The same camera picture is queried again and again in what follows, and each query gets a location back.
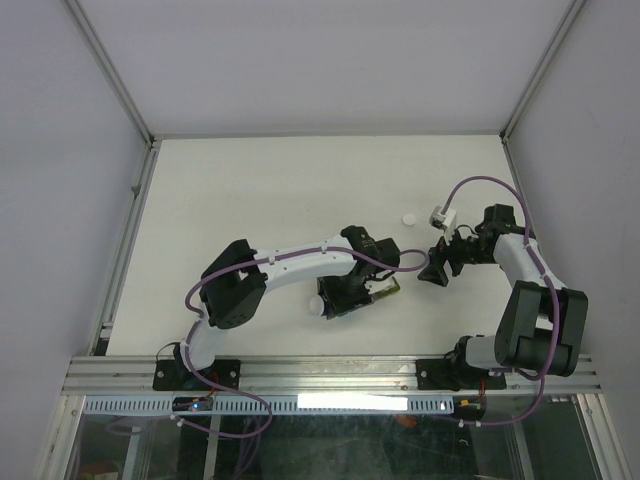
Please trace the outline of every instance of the white table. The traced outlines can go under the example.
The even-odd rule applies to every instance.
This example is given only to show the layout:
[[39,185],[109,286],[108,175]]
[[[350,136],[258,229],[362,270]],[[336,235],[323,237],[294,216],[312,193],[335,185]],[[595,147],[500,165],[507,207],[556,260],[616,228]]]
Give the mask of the white table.
[[[289,247],[355,224],[400,249],[426,250],[440,236],[427,224],[435,205],[478,174],[511,182],[497,136],[166,140],[107,354],[152,355],[184,338],[194,321],[184,295],[233,240]],[[453,208],[459,223],[476,225],[498,202],[517,205],[499,186],[475,182]],[[403,225],[406,213],[418,224]],[[522,223],[519,211],[517,218]],[[495,265],[465,267],[447,288],[413,273],[397,279],[399,293],[330,321],[309,313],[315,281],[273,291],[250,322],[229,332],[219,354],[444,353],[462,335],[495,333],[510,294]]]

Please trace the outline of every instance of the glass panel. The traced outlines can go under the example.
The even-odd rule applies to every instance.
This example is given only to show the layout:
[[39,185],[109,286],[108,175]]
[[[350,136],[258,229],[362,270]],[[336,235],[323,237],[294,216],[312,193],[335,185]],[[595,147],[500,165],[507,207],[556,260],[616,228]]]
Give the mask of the glass panel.
[[[259,438],[247,440],[177,428],[167,418],[89,415],[69,478],[596,480],[579,413],[567,400],[543,403],[515,427],[459,428],[438,417],[387,414],[276,416]],[[487,419],[520,412],[530,401],[491,398]],[[231,433],[254,430],[265,419],[189,417]],[[134,425],[136,435],[124,425]]]

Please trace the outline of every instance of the white bottle cap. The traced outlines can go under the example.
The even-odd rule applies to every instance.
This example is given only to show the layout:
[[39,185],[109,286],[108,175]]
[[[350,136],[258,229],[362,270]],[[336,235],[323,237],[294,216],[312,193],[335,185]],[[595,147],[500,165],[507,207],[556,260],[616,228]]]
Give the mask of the white bottle cap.
[[413,227],[418,219],[413,213],[405,213],[402,216],[402,223],[404,223],[407,227]]
[[324,315],[324,300],[320,295],[314,295],[309,299],[309,311],[316,317]]

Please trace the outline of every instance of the ventilation grille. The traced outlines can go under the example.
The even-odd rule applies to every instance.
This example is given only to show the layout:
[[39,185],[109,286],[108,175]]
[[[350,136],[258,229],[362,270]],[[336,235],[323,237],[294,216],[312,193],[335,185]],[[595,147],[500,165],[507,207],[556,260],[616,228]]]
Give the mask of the ventilation grille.
[[[351,410],[344,408],[298,408],[298,397],[270,396],[264,398],[274,415],[450,415],[453,413],[453,398],[450,396],[424,395],[409,397],[408,410]],[[84,413],[87,415],[123,415],[123,416],[155,416],[172,413],[173,398],[171,396],[109,396],[89,397]],[[199,412],[180,412],[187,415],[266,415],[267,409],[259,402],[245,397],[220,396],[216,399],[213,410]]]

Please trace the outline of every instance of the white strip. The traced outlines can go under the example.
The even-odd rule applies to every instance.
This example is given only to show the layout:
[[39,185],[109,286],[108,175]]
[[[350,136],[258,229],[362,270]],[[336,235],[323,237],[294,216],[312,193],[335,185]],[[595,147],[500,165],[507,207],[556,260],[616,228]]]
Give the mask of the white strip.
[[356,393],[301,393],[298,395],[298,408],[407,411],[409,399]]

